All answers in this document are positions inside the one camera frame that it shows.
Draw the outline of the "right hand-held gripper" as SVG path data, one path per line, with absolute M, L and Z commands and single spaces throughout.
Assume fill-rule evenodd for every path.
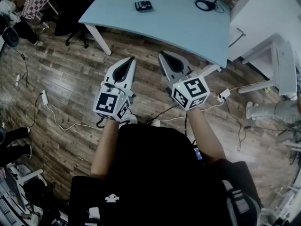
M 168 80 L 169 96 L 185 111 L 202 105 L 210 94 L 202 75 L 191 71 L 183 56 L 170 51 L 160 51 L 158 61 Z

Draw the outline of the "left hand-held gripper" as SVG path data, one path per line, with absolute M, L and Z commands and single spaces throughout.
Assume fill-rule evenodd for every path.
M 135 96 L 130 90 L 135 70 L 134 57 L 122 59 L 112 65 L 106 73 L 106 82 L 102 83 L 99 94 L 95 97 L 93 112 L 104 119 L 120 122 Z

